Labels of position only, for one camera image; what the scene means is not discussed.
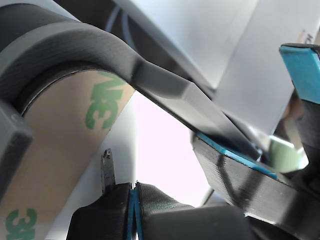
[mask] white surface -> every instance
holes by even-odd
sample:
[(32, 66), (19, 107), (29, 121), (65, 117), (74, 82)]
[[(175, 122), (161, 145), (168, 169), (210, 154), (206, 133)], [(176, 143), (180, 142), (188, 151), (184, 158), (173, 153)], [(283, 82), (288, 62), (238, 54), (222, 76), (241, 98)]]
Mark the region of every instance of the white surface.
[(198, 84), (216, 88), (258, 0), (114, 0)]
[(152, 184), (192, 206), (200, 206), (210, 189), (193, 152), (190, 130), (135, 92), (74, 188), (46, 239), (65, 240), (75, 210), (97, 200), (101, 192), (100, 156), (112, 149), (115, 181)]
[(273, 134), (294, 89), (279, 47), (304, 43), (308, 34), (314, 40), (319, 9), (316, 0), (259, 0), (214, 102), (231, 117)]

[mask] white panel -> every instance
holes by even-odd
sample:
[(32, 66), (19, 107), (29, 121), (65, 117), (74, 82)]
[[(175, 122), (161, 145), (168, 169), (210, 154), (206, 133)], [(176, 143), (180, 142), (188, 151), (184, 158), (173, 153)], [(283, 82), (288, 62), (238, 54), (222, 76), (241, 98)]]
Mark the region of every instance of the white panel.
[(114, 0), (197, 83), (216, 88), (258, 0)]
[(214, 102), (228, 115), (272, 134), (293, 85), (279, 54), (284, 43), (315, 39), (320, 1), (260, 0), (218, 86)]

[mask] green object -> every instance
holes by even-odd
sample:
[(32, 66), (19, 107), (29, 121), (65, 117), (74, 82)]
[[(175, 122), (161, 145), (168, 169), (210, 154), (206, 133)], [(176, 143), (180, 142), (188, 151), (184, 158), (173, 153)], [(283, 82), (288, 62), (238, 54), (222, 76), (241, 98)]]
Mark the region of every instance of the green object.
[(294, 147), (272, 141), (270, 145), (271, 167), (281, 173), (287, 173), (299, 169), (303, 151), (298, 153)]
[(5, 227), (8, 231), (6, 240), (33, 240), (36, 236), (35, 224), (37, 222), (37, 212), (33, 208), (26, 210), (26, 218), (20, 218), (17, 224), (14, 220), (19, 217), (19, 210), (14, 210), (5, 219)]

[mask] blue edge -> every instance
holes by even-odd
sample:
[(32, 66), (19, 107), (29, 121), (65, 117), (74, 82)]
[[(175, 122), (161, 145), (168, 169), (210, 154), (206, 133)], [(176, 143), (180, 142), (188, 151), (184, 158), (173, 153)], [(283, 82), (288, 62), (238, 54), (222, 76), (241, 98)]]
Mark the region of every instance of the blue edge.
[(203, 133), (198, 133), (197, 137), (200, 138), (202, 141), (204, 141), (206, 144), (217, 150), (219, 153), (228, 156), (229, 158), (232, 158), (233, 160), (236, 160), (239, 163), (242, 163), (246, 165), (247, 167), (257, 170), (271, 178), (276, 179), (277, 174), (275, 172), (271, 172), (270, 170), (266, 169), (265, 167), (259, 165), (258, 162), (254, 161), (253, 159), (242, 155), (239, 152), (236, 152), (234, 150), (230, 150), (227, 147), (224, 147), (222, 145), (217, 144), (216, 142), (212, 141), (209, 137), (204, 135)]
[(311, 48), (279, 49), (294, 87), (302, 100), (320, 104), (320, 60)]
[(127, 223), (127, 240), (132, 239), (134, 217), (135, 217), (135, 222), (136, 222), (136, 232), (138, 233), (139, 240), (143, 240), (139, 192), (138, 192), (137, 187), (130, 191), (129, 209), (128, 209), (128, 223)]

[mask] blue tab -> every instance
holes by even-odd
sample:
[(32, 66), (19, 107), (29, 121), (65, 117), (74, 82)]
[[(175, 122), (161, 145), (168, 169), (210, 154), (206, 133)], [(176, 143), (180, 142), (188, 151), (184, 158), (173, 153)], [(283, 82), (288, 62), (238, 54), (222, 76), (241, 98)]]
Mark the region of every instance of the blue tab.
[(299, 97), (320, 104), (319, 56), (310, 48), (282, 46), (279, 51)]
[(139, 200), (139, 189), (137, 187), (133, 190), (133, 202), (134, 202), (134, 213), (136, 221), (136, 232), (138, 233), (139, 240), (143, 240), (143, 228), (142, 228), (142, 217), (140, 213), (140, 200)]
[(216, 142), (212, 141), (209, 137), (207, 137), (203, 133), (198, 133), (197, 136), (202, 141), (204, 141), (205, 143), (210, 145), (212, 148), (217, 150), (219, 153), (226, 155), (229, 158), (232, 158), (232, 159), (236, 160), (237, 162), (242, 163), (251, 169), (257, 170), (257, 171), (259, 171), (259, 172), (261, 172), (271, 178), (274, 178), (274, 179), (277, 178), (277, 174), (275, 172), (269, 171), (268, 169), (259, 165), (258, 162), (252, 160), (251, 158), (246, 157), (246, 156), (242, 155), (241, 153), (236, 152), (234, 150), (230, 150), (227, 147), (224, 147), (224, 146), (217, 144)]
[(134, 228), (134, 212), (135, 212), (135, 202), (134, 202), (134, 190), (130, 190), (129, 196), (129, 207), (128, 207), (128, 222), (127, 222), (127, 240), (132, 239), (132, 233)]

